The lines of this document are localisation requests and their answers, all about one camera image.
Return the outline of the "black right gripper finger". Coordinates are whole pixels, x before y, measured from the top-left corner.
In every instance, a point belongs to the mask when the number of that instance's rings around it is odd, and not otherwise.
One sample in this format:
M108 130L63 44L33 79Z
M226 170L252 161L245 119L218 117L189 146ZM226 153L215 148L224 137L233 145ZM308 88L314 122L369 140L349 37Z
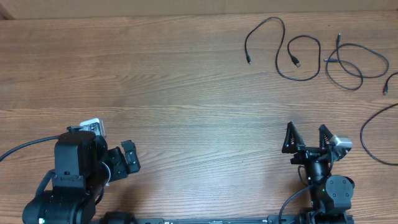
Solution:
M333 134L330 132L330 130L324 125L322 124L319 127L319 137L320 137L320 148L321 149L326 149L328 147L328 145L330 144L330 140L333 137Z
M301 151L304 147L304 140L297 131L297 128L292 121L289 122L287 124L285 140L282 146L282 153L294 154Z

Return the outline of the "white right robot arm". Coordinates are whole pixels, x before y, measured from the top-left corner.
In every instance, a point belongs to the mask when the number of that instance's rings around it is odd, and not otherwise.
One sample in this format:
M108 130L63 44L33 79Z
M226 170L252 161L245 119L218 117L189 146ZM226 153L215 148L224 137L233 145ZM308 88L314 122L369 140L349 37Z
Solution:
M351 208L354 181L343 175L331 173L335 162L341 160L353 147L348 137L332 134L323 124L319 127L319 146L305 144L293 122L286 128L282 153L292 154L290 163L303 168L305 177L300 180L305 188L290 196L279 210L278 223L353 223L346 211ZM283 215L285 207L305 192L310 194L311 206L298 215Z

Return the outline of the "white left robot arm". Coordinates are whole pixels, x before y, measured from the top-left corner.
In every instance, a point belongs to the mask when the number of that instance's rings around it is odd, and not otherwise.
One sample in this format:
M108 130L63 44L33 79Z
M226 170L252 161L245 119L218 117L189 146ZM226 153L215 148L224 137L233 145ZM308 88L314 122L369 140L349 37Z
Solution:
M24 223L89 223L105 186L141 168L131 140L108 149L104 137L90 131L61 134L54 153L55 168L25 206Z

